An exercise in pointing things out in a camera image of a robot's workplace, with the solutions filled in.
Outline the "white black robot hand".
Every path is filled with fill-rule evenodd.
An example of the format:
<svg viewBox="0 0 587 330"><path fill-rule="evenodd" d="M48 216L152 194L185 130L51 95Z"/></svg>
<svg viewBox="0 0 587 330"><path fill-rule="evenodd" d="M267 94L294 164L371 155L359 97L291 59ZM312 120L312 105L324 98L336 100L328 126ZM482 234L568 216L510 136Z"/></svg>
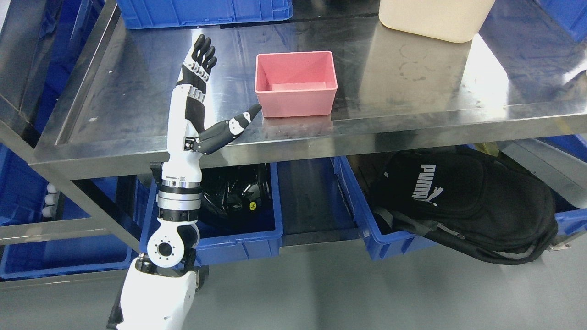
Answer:
<svg viewBox="0 0 587 330"><path fill-rule="evenodd" d="M234 117L204 127L207 84L217 63L211 38L201 34L186 55L172 90L168 113L168 161L162 165L163 184L193 188L202 181L199 160L237 139L260 113L256 103Z"/></svg>

